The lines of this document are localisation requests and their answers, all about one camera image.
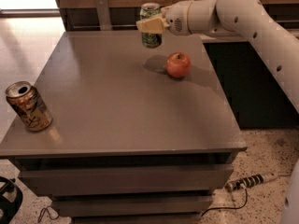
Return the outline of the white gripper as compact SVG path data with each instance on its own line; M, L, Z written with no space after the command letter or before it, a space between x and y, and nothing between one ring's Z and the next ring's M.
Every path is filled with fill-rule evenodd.
M141 33L161 35L168 29L173 35L189 35L188 12L192 0L180 1L174 5L163 7L163 16L158 14L153 17L140 20L136 27Z

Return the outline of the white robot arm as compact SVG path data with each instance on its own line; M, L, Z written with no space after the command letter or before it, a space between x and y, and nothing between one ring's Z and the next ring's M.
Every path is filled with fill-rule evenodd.
M179 1L136 27L150 34L243 36L299 112L299 39L268 15L260 0Z

